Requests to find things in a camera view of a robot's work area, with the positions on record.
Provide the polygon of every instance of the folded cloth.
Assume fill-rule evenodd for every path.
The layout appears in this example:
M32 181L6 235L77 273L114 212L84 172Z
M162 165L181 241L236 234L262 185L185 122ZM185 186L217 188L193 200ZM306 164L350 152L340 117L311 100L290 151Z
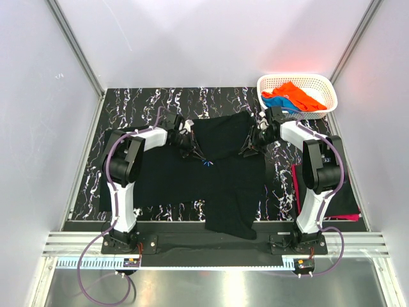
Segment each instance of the folded cloth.
M193 122L192 130L206 160L183 158L177 147L169 145L144 152L134 186L134 207L204 200L206 229L255 239L252 224L263 198L265 158L261 154L239 155L254 118L244 111ZM111 133L105 132L105 144ZM99 210L111 211L105 175L100 179Z
M302 178L302 165L292 165L295 197L297 199L298 214L301 213L302 205L307 194L307 187ZM342 188L331 199L325 217L347 219L350 221L359 220L360 210L353 195L350 181L344 183Z
M295 111L301 111L299 108L294 106L293 103L289 99L285 97L281 97L281 96L275 96L273 98L261 97L261 99L263 99L263 102L267 107L286 107L288 109L292 109ZM297 112L290 111L290 110L288 110L288 112L290 114L297 113Z
M314 112L327 109L326 106L323 106L317 100L308 96L305 91L297 88L291 81L284 83L279 88L275 88L273 93L264 91L261 95L264 98L274 98L276 96L288 98L294 106L298 107L303 112Z

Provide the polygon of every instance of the white basket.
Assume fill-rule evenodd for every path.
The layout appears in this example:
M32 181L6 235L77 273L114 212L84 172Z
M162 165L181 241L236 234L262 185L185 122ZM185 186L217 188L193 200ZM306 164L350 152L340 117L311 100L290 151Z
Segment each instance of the white basket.
M303 112L306 120L317 120L325 117L327 113L332 112L338 105L337 95L331 82L322 75L315 74L272 74L264 75L257 81L257 94L261 108L265 110L267 107L261 99L261 92L273 92L275 88L282 86L284 83L291 81L295 86L305 91L307 95L317 100L320 104L327 107L327 110L315 112ZM299 114L286 113L286 117L300 118Z

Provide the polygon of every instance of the marble table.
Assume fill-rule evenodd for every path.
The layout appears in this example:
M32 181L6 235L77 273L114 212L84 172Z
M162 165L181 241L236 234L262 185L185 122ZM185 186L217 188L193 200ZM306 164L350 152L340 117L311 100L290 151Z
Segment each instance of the marble table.
M104 131L153 124L157 109L182 114L185 119L212 118L247 110L258 114L256 88L117 88L108 89L100 114L81 187L72 214L74 221L104 221L110 212L99 212L99 157L104 148ZM330 134L327 121L304 122L312 129ZM266 154L265 195L261 195L255 212L257 221L292 220L295 214L295 193L291 165L301 162L301 152L287 142L268 146ZM163 204L135 209L139 221L204 221L206 203Z

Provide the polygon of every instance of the white enclosure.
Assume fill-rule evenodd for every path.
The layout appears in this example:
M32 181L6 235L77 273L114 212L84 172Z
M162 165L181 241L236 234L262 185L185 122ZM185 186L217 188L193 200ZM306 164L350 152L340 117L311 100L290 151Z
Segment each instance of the white enclosure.
M1 306L23 306L97 97L45 1L0 4Z
M55 18L47 2L63 15ZM97 86L254 87L275 73L329 78L374 2L1 1L1 305L24 306L47 236L65 217L93 115L102 108ZM334 117L366 214L385 236L407 299L408 10L408 1L384 0L334 84ZM374 240L380 254L382 234ZM388 280L381 286L394 288Z
M380 6L335 84L335 111L373 231L382 231L409 298L409 2Z
M330 77L370 0L59 0L103 87Z

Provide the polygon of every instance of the red cloth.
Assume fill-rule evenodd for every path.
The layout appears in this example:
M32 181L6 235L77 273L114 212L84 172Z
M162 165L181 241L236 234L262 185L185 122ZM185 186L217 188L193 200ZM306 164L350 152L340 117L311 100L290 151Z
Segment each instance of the red cloth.
M279 88L275 88L273 93L264 91L261 94L265 98L274 98L276 96L285 97L302 112L314 112L327 109L326 106L323 106L317 100L308 96L305 91L297 88L291 81L284 83Z

